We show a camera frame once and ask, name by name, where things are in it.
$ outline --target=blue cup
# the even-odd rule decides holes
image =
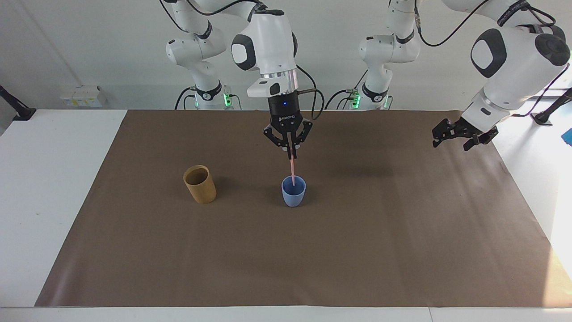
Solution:
[[[304,179],[295,176],[294,181],[296,183],[295,186],[292,185],[292,176],[288,176],[282,181],[282,196],[288,207],[298,207],[302,203],[304,193],[306,192],[306,181]]]

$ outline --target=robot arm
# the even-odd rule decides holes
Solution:
[[[387,63],[412,62],[421,44],[415,37],[414,0],[390,0],[387,10],[389,36],[372,36],[360,44],[360,55],[366,62],[368,75],[359,89],[359,109],[380,109],[386,100],[393,77]]]
[[[197,3],[214,12],[229,1],[197,0]],[[247,92],[249,97],[268,99],[271,122],[264,129],[264,135],[286,151],[288,159],[296,159],[296,149],[306,140],[312,122],[300,113],[294,61],[297,42],[286,14],[281,10],[270,10],[257,0],[237,3],[221,13],[236,15],[249,22],[232,42],[233,59],[244,71],[259,71],[260,78]],[[281,137],[276,137],[272,129]]]
[[[473,11],[481,0],[442,0],[450,9]],[[488,144],[496,125],[553,80],[570,59],[562,29],[535,16],[528,2],[490,0],[477,14],[497,22],[474,43],[471,60],[488,82],[457,122],[443,120],[433,130],[434,147],[454,138],[470,138],[465,151]]]
[[[227,94],[230,88],[224,85],[210,62],[204,61],[226,51],[221,30],[196,12],[186,0],[165,0],[173,6],[174,19],[178,26],[188,32],[190,38],[175,38],[166,46],[169,59],[190,71],[197,90],[195,99],[199,108],[223,109],[231,102]]]

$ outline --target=brown mat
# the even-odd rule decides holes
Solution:
[[[494,146],[431,146],[457,112],[330,112],[285,206],[267,112],[129,111],[36,306],[572,307]],[[208,166],[219,192],[182,181]]]

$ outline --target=table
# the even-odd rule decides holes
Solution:
[[[0,204],[4,205],[0,214],[0,307],[5,308],[0,311],[0,320],[36,316],[46,321],[72,320],[83,315],[100,320],[125,320],[128,316],[151,320],[167,314],[175,319],[236,320],[242,316],[251,321],[452,321],[459,316],[468,321],[501,321],[507,317],[568,321],[572,317],[569,309],[30,308],[124,116],[125,111],[38,111],[31,121],[14,123],[0,137]],[[571,119],[563,115],[562,124]],[[500,126],[495,144],[570,273],[570,256],[564,246],[570,242],[564,233],[572,227],[564,216],[570,201],[555,196],[556,192],[564,196],[572,191],[572,170],[566,168],[572,150],[555,139],[565,132],[562,126],[538,129],[529,120],[509,120]],[[523,131],[525,136],[515,139]],[[535,168],[544,171],[536,172]]]

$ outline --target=black clamp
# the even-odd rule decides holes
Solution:
[[[264,135],[277,147],[288,153],[288,159],[297,159],[296,147],[306,141],[313,123],[302,117],[298,105],[298,91],[280,96],[268,98],[270,107],[270,124],[264,128]],[[280,134],[281,138],[274,135],[272,128]]]
[[[28,107],[2,86],[0,86],[0,97],[16,111],[17,115],[14,116],[13,121],[28,121],[36,112],[35,108]]]
[[[413,29],[411,34],[409,36],[407,36],[406,38],[401,39],[396,35],[395,39],[397,40],[398,43],[405,45],[406,43],[410,42],[413,39],[413,37],[415,37],[415,29]]]
[[[549,118],[552,113],[556,112],[561,106],[572,101],[572,88],[569,88],[561,97],[559,97],[547,110],[541,113],[531,113],[530,116],[538,125],[552,126]]]
[[[380,103],[381,101],[383,101],[384,98],[386,98],[387,93],[389,92],[389,89],[383,93],[376,93],[376,92],[369,90],[367,88],[366,84],[364,83],[362,86],[362,91],[363,91],[364,95],[369,97],[372,102]]]
[[[214,89],[210,91],[201,91],[197,88],[197,93],[201,96],[201,98],[205,101],[212,101],[223,89],[222,83],[219,81],[219,84]]]
[[[483,133],[462,117],[456,123],[451,123],[449,119],[444,119],[433,129],[433,147],[438,147],[445,140],[470,138],[463,145],[464,150],[468,151],[479,144],[491,143],[498,133],[499,131],[496,127]]]
[[[209,20],[209,25],[206,28],[206,31],[201,35],[199,35],[199,34],[195,34],[195,35],[197,35],[197,37],[201,40],[206,40],[208,37],[210,37],[210,34],[212,34],[212,32],[213,32],[213,25]]]

